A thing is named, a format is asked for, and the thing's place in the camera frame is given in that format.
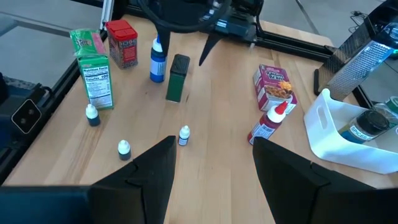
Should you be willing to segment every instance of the red box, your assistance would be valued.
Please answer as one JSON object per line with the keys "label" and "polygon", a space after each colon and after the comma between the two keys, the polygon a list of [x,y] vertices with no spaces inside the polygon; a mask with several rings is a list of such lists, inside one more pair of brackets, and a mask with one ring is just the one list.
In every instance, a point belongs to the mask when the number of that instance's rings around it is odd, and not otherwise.
{"label": "red box", "polygon": [[137,65],[137,32],[123,19],[107,22],[105,27],[108,31],[109,54],[119,68]]}
{"label": "red box", "polygon": [[259,109],[268,111],[272,106],[288,101],[286,114],[297,105],[297,99],[292,91],[292,85],[282,68],[260,65],[253,75]]}

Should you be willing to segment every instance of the plastic bin handle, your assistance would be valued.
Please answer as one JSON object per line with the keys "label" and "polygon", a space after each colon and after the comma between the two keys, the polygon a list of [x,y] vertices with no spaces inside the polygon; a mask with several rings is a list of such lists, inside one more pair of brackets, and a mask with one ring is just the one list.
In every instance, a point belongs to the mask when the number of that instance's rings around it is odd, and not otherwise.
{"label": "plastic bin handle", "polygon": [[325,109],[323,106],[317,107],[317,115],[322,129],[325,130],[328,127],[328,119],[326,118]]}

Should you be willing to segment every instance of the red squeeze bottle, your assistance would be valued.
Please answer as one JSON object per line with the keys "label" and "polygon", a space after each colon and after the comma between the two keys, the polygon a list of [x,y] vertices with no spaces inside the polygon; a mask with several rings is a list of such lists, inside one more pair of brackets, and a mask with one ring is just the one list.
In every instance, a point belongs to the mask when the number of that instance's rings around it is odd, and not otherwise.
{"label": "red squeeze bottle", "polygon": [[257,122],[253,130],[248,135],[248,141],[253,144],[254,137],[260,136],[265,139],[275,132],[275,130],[282,124],[282,120],[286,117],[285,110],[289,103],[287,101],[273,106],[267,113],[261,116],[260,121]]}

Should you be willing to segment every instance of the metal grater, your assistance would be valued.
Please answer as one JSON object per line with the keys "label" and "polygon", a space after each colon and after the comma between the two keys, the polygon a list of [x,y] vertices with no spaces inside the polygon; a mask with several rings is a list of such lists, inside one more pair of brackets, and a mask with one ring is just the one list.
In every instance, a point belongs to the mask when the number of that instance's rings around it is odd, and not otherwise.
{"label": "metal grater", "polygon": [[393,31],[398,27],[395,22],[398,12],[392,12],[389,24],[385,24],[383,18],[383,26],[378,23],[378,17],[381,17],[381,11],[386,15],[386,3],[395,5],[396,2],[386,1],[373,10],[364,23],[316,71],[318,92],[328,88],[333,99],[343,100],[393,53],[394,48],[397,48]]}

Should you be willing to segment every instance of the wooden table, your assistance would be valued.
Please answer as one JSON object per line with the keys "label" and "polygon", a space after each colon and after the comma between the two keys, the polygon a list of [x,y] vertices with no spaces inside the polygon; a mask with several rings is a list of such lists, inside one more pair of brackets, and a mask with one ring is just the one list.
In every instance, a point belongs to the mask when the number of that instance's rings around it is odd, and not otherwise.
{"label": "wooden table", "polygon": [[[273,223],[257,178],[252,147],[246,140],[262,115],[252,82],[260,63],[286,69],[299,101],[271,141],[369,185],[398,185],[396,174],[379,175],[333,164],[311,152],[303,116],[316,98],[313,71],[320,62],[261,47],[250,51],[247,45],[221,41],[199,67],[207,35],[172,34],[167,71],[175,54],[189,56],[191,63],[182,101],[171,103],[165,100],[168,76],[161,84],[149,80],[155,27],[145,19],[124,18],[139,33],[139,64],[120,70],[110,60],[115,109],[100,113],[100,127],[89,127],[87,98],[79,79],[8,177],[7,185],[92,184],[127,163],[118,158],[120,140],[128,140],[133,157],[137,157],[164,137],[178,135],[187,124],[191,137],[187,146],[177,148],[165,222]],[[263,22],[263,28],[331,45],[326,37],[288,27]]]}

